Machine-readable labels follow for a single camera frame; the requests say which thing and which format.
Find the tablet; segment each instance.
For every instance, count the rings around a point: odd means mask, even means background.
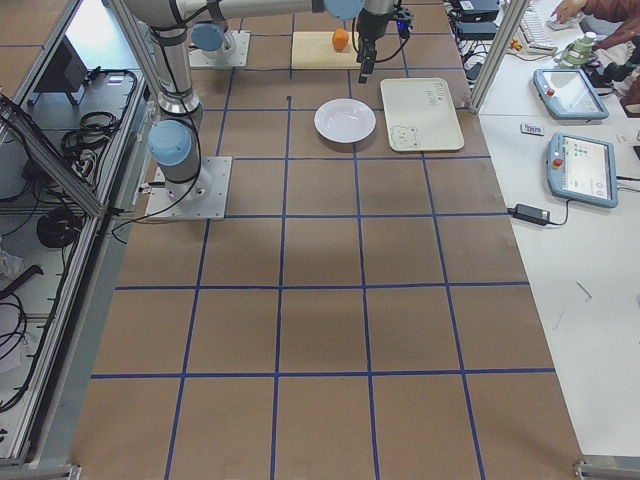
[[[609,116],[607,108],[582,70],[536,70],[533,84],[554,118],[601,120]]]
[[[556,133],[549,143],[547,180],[551,193],[613,208],[618,205],[613,145]]]

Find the touchscreen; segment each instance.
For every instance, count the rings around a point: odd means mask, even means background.
[[[564,137],[565,190],[611,199],[605,145]]]
[[[600,112],[591,91],[579,72],[544,72],[545,80],[554,90],[555,98],[568,113]]]

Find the white plate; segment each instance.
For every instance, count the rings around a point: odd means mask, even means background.
[[[316,111],[314,122],[323,137],[338,143],[351,143],[373,132],[376,116],[358,100],[338,98],[322,105]]]

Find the blue joint cap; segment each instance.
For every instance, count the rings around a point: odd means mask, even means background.
[[[339,20],[351,20],[358,16],[364,0],[324,0],[327,11]]]
[[[163,120],[151,128],[148,143],[160,165],[175,167],[189,156],[193,141],[188,127],[176,120]]]
[[[224,42],[224,32],[213,23],[197,23],[191,29],[191,41],[201,50],[213,52]]]

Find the person's hand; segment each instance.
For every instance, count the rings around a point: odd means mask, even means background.
[[[587,4],[587,0],[562,0],[553,11],[558,23],[564,23],[571,17],[575,17]]]

